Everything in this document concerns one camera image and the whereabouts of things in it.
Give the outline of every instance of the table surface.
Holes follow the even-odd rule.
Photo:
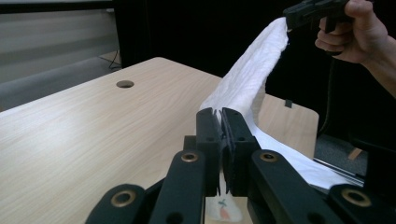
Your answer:
[[[219,81],[155,58],[0,113],[0,223],[84,223],[109,189],[164,178]],[[313,157],[314,111],[267,94],[258,126]]]

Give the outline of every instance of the hand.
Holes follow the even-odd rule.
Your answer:
[[[384,51],[388,41],[385,25],[373,12],[373,4],[365,0],[350,0],[345,13],[353,22],[338,23],[333,32],[325,34],[326,19],[320,21],[315,45],[327,51],[339,52],[336,59],[350,63],[364,63]]]

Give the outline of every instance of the white towel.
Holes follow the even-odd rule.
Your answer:
[[[263,149],[281,153],[309,184],[325,189],[335,184],[349,183],[329,168],[317,164],[300,152],[277,142],[263,133],[255,124],[258,110],[265,95],[265,81],[276,65],[281,52],[288,45],[285,18],[271,22],[246,52],[233,65],[200,109],[212,107],[221,110],[228,107],[239,111],[245,118],[252,134]],[[242,219],[232,196],[225,194],[221,179],[221,195],[206,199],[206,214],[215,220],[236,222]]]

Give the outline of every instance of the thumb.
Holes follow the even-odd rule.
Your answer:
[[[376,15],[373,12],[373,3],[366,0],[350,0],[346,4],[345,13],[355,19],[355,25],[366,30],[375,26]]]

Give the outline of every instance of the floor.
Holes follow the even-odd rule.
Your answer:
[[[19,81],[18,83],[0,84],[0,106],[3,110],[10,109],[120,69],[120,55],[111,52],[33,75],[25,80],[16,80]],[[32,89],[36,89],[37,94],[31,94]],[[355,160],[349,160],[348,155],[353,148],[348,142],[323,134],[317,140],[315,160],[331,166],[344,175],[359,178],[365,174],[367,153],[363,151]]]

